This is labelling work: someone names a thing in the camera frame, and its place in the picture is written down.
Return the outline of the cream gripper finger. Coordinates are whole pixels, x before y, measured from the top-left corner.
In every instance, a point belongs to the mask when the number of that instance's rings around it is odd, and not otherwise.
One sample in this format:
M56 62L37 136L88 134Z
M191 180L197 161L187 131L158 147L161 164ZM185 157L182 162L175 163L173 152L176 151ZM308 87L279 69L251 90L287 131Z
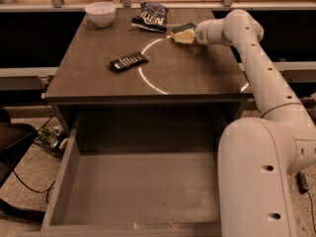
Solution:
M196 34L193 29L187 29L179 32L171 32L171 38L176 43L192 44L196 41Z

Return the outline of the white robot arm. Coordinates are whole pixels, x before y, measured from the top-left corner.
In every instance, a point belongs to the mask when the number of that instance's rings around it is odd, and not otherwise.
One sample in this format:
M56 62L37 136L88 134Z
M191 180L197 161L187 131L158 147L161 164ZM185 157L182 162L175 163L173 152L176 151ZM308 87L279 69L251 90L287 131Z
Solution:
M231 122L220 137L222 237L298 237L287 176L315 161L315 124L262 49L263 35L263 27L239 9L171 31L178 43L234 47L261 114Z

